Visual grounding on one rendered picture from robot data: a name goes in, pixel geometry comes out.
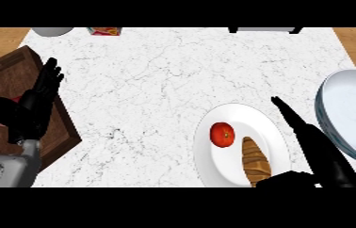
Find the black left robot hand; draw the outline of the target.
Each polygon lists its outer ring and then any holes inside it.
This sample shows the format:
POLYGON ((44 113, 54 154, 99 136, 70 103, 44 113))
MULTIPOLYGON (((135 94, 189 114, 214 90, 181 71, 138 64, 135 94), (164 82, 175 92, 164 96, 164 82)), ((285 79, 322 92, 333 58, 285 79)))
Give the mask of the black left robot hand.
POLYGON ((50 57, 34 87, 23 92, 19 101, 0 97, 0 124, 8 127, 8 144, 39 140, 44 136, 62 78, 57 60, 50 57))

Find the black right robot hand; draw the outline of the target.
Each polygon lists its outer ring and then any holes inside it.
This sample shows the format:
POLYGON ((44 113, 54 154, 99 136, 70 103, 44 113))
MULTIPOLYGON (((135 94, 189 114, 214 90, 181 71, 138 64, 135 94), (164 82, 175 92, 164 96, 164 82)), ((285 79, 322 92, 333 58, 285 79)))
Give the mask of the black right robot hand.
POLYGON ((257 182, 257 188, 356 188, 356 171, 353 170, 335 144, 319 128, 307 123, 277 96, 271 98, 282 117, 293 129, 296 142, 313 173, 286 171, 257 182))

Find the pale blue-rimmed bowl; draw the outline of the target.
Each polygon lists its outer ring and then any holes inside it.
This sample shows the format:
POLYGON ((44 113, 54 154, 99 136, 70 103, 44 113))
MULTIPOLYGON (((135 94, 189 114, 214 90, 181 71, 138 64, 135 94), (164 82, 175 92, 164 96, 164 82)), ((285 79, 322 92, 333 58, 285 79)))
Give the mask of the pale blue-rimmed bowl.
POLYGON ((356 69, 339 70, 323 79, 314 111, 325 135, 356 159, 356 69))

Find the white oval plate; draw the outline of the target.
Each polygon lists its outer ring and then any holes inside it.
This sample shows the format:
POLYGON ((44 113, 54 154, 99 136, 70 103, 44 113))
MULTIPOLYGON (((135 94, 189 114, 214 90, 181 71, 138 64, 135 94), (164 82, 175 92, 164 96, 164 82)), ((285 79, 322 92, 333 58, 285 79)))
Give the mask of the white oval plate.
POLYGON ((195 165, 206 187, 249 187, 242 164, 243 137, 254 140, 268 160, 271 175, 291 170, 286 143, 273 121, 251 106, 224 104, 208 111, 195 133, 195 165), (209 128, 215 122, 226 122, 234 132, 231 145, 224 148, 209 141, 209 128))

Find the red tomato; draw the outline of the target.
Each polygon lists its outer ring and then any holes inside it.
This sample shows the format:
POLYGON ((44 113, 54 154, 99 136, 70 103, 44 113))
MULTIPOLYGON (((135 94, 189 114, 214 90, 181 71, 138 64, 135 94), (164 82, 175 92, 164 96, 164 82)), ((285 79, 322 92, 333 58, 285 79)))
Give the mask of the red tomato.
POLYGON ((228 147, 234 140, 231 126, 226 122, 215 122, 209 128, 209 141, 220 147, 228 147))

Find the brown wooden cutting board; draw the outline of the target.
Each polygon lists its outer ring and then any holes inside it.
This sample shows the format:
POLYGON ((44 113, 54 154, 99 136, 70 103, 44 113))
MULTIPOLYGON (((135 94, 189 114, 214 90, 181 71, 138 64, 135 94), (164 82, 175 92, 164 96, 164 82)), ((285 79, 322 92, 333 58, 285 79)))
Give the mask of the brown wooden cutting board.
MULTIPOLYGON (((16 98, 34 86, 42 62, 28 45, 0 57, 0 97, 16 98)), ((0 155, 19 155, 22 148, 7 143, 8 129, 0 126, 0 155)), ((81 137, 60 97, 54 98, 48 128, 39 140, 42 171, 79 144, 81 137)))

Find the brown bread loaf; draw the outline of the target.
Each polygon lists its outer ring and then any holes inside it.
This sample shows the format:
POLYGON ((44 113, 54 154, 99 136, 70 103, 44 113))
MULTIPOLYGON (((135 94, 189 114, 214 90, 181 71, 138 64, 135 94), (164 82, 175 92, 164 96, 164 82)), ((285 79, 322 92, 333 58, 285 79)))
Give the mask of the brown bread loaf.
POLYGON ((255 187, 258 181, 271 177, 268 160, 249 137, 242 139, 242 165, 249 184, 255 187))

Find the grey round container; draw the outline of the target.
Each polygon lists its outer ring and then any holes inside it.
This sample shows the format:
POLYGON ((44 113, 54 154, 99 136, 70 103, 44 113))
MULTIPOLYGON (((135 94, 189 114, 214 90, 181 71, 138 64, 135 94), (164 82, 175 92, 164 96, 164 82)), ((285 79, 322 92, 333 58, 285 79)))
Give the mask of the grey round container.
POLYGON ((66 34, 72 27, 34 27, 32 30, 41 37, 57 37, 66 34))

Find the red and green box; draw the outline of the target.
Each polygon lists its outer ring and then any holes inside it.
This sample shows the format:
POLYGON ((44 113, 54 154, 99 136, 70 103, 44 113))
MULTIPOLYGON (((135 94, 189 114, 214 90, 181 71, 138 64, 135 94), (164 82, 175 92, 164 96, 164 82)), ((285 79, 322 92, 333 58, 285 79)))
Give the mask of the red and green box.
POLYGON ((87 30, 94 36, 118 36, 121 34, 119 27, 88 27, 87 30))

